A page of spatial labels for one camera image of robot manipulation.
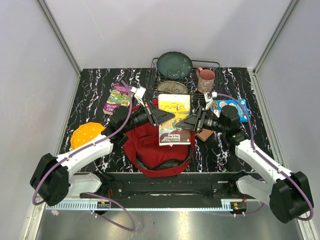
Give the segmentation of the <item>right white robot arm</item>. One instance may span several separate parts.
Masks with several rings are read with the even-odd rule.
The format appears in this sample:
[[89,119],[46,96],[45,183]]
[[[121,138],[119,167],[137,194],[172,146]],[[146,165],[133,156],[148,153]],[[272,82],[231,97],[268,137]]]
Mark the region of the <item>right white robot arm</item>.
[[257,147],[253,137],[241,129],[236,107],[225,105],[219,116],[199,107],[178,122],[177,127],[194,133],[203,129],[221,133],[225,147],[261,176],[262,179],[257,180],[247,173],[236,174],[227,185],[230,197],[236,199],[244,194],[261,201],[282,223],[312,219],[314,203],[307,176],[283,167]]

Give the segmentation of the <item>red student backpack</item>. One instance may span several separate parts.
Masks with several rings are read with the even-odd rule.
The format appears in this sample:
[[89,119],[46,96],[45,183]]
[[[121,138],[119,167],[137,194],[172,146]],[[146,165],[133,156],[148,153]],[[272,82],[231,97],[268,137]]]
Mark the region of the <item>red student backpack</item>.
[[160,178],[177,176],[187,169],[195,152],[196,136],[190,134],[190,144],[159,145],[159,128],[143,124],[126,133],[123,145],[130,162],[145,176]]

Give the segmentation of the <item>yellow paperback book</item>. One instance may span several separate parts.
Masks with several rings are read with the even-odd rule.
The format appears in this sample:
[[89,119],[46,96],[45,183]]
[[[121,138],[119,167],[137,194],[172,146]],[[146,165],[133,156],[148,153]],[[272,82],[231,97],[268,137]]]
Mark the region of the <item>yellow paperback book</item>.
[[191,132],[177,127],[191,112],[191,96],[188,94],[159,94],[158,108],[174,114],[174,117],[159,125],[159,146],[190,145]]

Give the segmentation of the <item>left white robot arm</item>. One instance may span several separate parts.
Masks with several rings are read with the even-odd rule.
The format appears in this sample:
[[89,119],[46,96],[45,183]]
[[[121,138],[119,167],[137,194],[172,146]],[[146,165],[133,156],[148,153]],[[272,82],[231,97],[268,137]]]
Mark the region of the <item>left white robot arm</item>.
[[66,197],[92,193],[103,198],[108,193],[107,179],[101,173],[78,175],[77,172],[95,160],[111,154],[128,140],[127,132],[144,124],[156,127],[173,119],[175,115],[145,102],[132,111],[118,106],[110,116],[107,127],[84,145],[69,152],[53,156],[43,155],[31,177],[34,189],[32,203],[39,205],[37,196],[48,206],[55,206]]

